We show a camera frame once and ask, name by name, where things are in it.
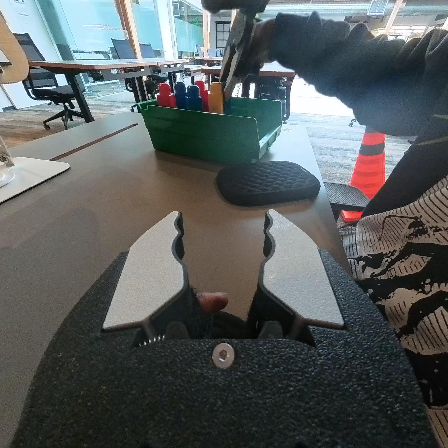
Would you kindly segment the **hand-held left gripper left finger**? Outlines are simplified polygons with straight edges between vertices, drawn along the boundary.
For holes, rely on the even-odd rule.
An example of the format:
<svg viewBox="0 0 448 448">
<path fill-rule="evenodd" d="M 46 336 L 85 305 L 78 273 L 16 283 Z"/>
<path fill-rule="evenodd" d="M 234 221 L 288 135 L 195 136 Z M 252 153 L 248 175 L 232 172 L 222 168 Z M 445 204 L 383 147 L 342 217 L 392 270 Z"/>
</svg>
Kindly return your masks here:
<svg viewBox="0 0 448 448">
<path fill-rule="evenodd" d="M 128 251 L 106 313 L 104 332 L 140 328 L 146 336 L 165 336 L 193 307 L 182 262 L 182 214 L 173 211 L 144 232 Z"/>
</svg>

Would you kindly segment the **person's left hand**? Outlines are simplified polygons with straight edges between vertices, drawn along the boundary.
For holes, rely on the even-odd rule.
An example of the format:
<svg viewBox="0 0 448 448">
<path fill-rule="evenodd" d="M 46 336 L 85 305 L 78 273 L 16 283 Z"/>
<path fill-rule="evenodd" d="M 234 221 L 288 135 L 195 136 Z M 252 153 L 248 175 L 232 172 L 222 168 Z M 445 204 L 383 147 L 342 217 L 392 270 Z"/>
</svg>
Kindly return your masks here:
<svg viewBox="0 0 448 448">
<path fill-rule="evenodd" d="M 216 313 L 222 311 L 229 301 L 226 293 L 208 293 L 203 292 L 197 295 L 198 303 L 204 313 Z"/>
</svg>

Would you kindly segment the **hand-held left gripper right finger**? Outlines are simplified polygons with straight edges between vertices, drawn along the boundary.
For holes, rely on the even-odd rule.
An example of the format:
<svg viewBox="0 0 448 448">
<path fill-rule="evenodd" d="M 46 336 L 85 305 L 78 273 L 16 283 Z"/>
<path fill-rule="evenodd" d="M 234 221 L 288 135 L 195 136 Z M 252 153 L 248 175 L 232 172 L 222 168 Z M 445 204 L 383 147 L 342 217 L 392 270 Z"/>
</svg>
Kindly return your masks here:
<svg viewBox="0 0 448 448">
<path fill-rule="evenodd" d="M 314 241 L 270 209 L 264 225 L 265 259 L 260 266 L 257 312 L 277 321 L 285 336 L 299 336 L 305 326 L 344 329 L 344 320 Z"/>
</svg>

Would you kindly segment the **wooden backing board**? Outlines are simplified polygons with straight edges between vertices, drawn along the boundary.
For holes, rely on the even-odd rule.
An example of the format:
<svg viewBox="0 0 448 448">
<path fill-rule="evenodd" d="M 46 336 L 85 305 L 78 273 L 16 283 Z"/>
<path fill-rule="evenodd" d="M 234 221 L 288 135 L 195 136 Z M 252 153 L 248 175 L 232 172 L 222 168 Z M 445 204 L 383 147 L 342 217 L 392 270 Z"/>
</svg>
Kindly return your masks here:
<svg viewBox="0 0 448 448">
<path fill-rule="evenodd" d="M 0 17 L 0 49 L 6 59 L 0 63 L 1 85 L 25 80 L 29 74 L 29 61 L 3 16 Z"/>
</svg>

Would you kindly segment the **yellow mega block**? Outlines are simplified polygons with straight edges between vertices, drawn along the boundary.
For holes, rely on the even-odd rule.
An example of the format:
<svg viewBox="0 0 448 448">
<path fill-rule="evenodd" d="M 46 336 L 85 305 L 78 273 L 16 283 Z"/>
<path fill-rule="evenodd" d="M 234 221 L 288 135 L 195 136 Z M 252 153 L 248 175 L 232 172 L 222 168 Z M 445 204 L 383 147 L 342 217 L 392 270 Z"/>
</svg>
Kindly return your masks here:
<svg viewBox="0 0 448 448">
<path fill-rule="evenodd" d="M 224 93 L 220 82 L 212 82 L 208 95 L 208 110 L 214 114 L 224 114 Z"/>
</svg>

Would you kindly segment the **black quilted wrist rest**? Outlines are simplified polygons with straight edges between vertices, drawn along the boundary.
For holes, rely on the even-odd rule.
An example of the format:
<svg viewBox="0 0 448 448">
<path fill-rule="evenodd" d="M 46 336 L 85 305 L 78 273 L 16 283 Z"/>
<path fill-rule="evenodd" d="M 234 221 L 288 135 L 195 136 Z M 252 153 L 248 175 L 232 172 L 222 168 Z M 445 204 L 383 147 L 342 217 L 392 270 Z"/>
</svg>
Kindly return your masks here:
<svg viewBox="0 0 448 448">
<path fill-rule="evenodd" d="M 218 172 L 216 186 L 232 205 L 257 207 L 315 199 L 319 179 L 289 161 L 268 161 L 227 166 Z"/>
</svg>

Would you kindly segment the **wooden top office desk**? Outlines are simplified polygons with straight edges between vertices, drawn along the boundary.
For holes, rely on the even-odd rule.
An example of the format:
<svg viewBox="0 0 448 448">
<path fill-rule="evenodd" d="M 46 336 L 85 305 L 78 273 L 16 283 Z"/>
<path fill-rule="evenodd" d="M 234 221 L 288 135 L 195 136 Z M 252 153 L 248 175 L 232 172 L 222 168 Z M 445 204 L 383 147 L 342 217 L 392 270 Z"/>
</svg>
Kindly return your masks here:
<svg viewBox="0 0 448 448">
<path fill-rule="evenodd" d="M 268 63 L 262 66 L 260 71 L 257 74 L 250 74 L 246 77 L 246 79 L 249 76 L 277 76 L 277 77 L 295 77 L 294 70 L 287 69 L 277 63 Z M 236 84 L 236 87 L 234 88 L 233 94 L 236 94 L 238 97 L 242 97 L 242 84 L 244 81 L 238 81 Z M 255 86 L 252 85 L 250 88 L 250 98 L 254 97 L 254 89 Z"/>
<path fill-rule="evenodd" d="M 69 60 L 69 61 L 38 61 L 29 60 L 28 64 L 33 68 L 43 68 L 55 74 L 66 77 L 72 87 L 76 102 L 86 123 L 94 121 L 88 107 L 84 93 L 77 82 L 76 76 L 89 71 L 99 70 L 105 80 L 125 80 L 128 78 L 142 78 L 153 75 L 152 68 L 160 69 L 161 73 L 173 73 L 183 71 L 184 65 L 189 59 L 99 59 L 99 60 Z"/>
</svg>

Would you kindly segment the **black and white printed shirt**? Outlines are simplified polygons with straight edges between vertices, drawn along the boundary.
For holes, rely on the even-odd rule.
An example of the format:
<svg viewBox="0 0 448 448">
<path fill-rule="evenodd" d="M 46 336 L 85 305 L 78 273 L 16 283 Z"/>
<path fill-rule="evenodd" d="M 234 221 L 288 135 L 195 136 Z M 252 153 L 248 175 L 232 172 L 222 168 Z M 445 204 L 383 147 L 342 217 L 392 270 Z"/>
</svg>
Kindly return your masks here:
<svg viewBox="0 0 448 448">
<path fill-rule="evenodd" d="M 448 181 L 339 231 L 352 275 L 395 332 L 448 444 Z"/>
</svg>

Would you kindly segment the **person's right hand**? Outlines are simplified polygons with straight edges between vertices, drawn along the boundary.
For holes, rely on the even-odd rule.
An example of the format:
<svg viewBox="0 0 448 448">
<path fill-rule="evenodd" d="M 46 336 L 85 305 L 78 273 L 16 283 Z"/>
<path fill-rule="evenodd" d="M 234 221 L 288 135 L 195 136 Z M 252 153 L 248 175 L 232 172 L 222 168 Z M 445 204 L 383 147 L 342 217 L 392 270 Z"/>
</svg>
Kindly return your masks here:
<svg viewBox="0 0 448 448">
<path fill-rule="evenodd" d="M 258 73 L 266 63 L 272 63 L 276 60 L 274 31 L 274 18 L 262 21 L 256 25 L 250 50 L 252 72 Z"/>
</svg>

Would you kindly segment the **person's right forearm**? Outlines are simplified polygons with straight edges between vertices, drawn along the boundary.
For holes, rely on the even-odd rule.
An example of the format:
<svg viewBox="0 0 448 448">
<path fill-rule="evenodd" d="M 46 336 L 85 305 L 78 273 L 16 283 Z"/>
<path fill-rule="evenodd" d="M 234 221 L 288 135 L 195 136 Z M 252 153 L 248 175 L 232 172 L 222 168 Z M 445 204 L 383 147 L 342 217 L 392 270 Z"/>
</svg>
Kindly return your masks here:
<svg viewBox="0 0 448 448">
<path fill-rule="evenodd" d="M 277 14 L 270 57 L 322 95 L 338 98 L 359 124 L 391 136 L 447 141 L 447 31 L 409 41 L 374 37 L 365 24 Z"/>
</svg>

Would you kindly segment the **person's mesh office chair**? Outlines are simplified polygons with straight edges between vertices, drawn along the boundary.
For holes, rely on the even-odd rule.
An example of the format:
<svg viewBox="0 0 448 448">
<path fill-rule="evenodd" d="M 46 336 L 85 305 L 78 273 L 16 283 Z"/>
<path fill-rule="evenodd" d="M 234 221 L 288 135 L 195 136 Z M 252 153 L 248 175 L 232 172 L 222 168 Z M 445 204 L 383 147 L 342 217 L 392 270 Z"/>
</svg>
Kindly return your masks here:
<svg viewBox="0 0 448 448">
<path fill-rule="evenodd" d="M 363 212 L 369 202 L 368 197 L 356 187 L 334 182 L 323 182 L 323 186 L 335 220 L 345 210 Z"/>
</svg>

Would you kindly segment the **red mega block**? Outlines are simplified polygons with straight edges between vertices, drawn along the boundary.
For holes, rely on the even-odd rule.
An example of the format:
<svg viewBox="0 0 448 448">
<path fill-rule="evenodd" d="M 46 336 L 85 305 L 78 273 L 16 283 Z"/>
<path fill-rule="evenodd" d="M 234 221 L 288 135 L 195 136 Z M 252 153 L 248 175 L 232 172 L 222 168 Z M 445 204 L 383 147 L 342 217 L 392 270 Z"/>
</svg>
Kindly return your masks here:
<svg viewBox="0 0 448 448">
<path fill-rule="evenodd" d="M 202 98 L 202 103 L 203 103 L 203 111 L 209 112 L 209 92 L 206 88 L 205 82 L 202 80 L 197 80 L 194 82 L 194 84 L 199 89 L 199 94 L 200 94 L 200 97 Z"/>
<path fill-rule="evenodd" d="M 176 97 L 168 83 L 158 85 L 157 103 L 161 107 L 176 109 Z"/>
</svg>

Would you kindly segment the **white tray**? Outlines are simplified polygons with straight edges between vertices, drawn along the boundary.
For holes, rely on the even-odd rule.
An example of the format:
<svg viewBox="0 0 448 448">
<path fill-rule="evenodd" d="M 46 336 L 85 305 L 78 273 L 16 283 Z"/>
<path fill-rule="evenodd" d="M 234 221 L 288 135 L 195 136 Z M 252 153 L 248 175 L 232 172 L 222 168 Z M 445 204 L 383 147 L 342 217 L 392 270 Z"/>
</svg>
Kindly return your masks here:
<svg viewBox="0 0 448 448">
<path fill-rule="evenodd" d="M 70 169 L 65 162 L 12 157 L 0 139 L 0 203 L 63 174 Z"/>
</svg>

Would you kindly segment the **person's dark jacket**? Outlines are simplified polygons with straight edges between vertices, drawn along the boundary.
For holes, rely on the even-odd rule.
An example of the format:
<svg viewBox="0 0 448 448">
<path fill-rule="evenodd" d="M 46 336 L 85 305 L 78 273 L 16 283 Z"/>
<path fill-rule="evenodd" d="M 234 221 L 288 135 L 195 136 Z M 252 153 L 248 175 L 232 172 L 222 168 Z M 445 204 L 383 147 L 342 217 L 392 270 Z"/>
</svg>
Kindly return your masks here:
<svg viewBox="0 0 448 448">
<path fill-rule="evenodd" d="M 448 174 L 448 114 L 436 113 L 369 201 L 361 217 L 415 202 Z"/>
</svg>

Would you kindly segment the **orange traffic cone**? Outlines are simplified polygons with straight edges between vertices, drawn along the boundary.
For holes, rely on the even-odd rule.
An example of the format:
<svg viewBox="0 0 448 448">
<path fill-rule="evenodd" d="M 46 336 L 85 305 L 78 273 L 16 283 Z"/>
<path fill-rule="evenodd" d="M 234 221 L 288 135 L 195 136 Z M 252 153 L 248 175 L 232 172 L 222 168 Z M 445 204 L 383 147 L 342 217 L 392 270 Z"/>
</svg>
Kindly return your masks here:
<svg viewBox="0 0 448 448">
<path fill-rule="evenodd" d="M 350 186 L 372 199 L 385 182 L 385 134 L 366 126 Z"/>
</svg>

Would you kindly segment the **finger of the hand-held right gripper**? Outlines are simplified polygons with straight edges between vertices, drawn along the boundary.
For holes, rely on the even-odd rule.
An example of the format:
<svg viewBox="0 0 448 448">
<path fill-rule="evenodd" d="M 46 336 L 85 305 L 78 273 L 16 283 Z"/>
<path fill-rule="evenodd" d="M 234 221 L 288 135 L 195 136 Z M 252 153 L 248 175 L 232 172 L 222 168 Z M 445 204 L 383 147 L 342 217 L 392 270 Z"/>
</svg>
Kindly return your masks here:
<svg viewBox="0 0 448 448">
<path fill-rule="evenodd" d="M 253 34 L 254 34 L 254 18 L 245 17 L 245 32 L 244 32 L 244 41 L 241 49 L 241 56 L 237 66 L 236 74 L 231 78 L 229 82 L 224 82 L 225 99 L 230 99 L 232 97 L 232 93 L 237 82 L 244 81 L 249 74 L 248 57 L 250 53 L 250 46 Z"/>
<path fill-rule="evenodd" d="M 223 53 L 219 82 L 229 82 L 237 72 L 244 41 L 245 16 L 235 16 Z"/>
</svg>

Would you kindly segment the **green plastic bin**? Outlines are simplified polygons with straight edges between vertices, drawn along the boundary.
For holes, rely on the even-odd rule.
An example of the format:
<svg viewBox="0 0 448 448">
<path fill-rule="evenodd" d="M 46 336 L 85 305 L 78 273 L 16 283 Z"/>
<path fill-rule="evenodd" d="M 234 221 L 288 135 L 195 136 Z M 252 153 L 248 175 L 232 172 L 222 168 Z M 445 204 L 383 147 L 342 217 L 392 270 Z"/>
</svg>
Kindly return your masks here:
<svg viewBox="0 0 448 448">
<path fill-rule="evenodd" d="M 161 107 L 156 100 L 137 104 L 155 150 L 224 165 L 256 162 L 282 129 L 278 100 L 233 97 L 214 114 Z"/>
</svg>

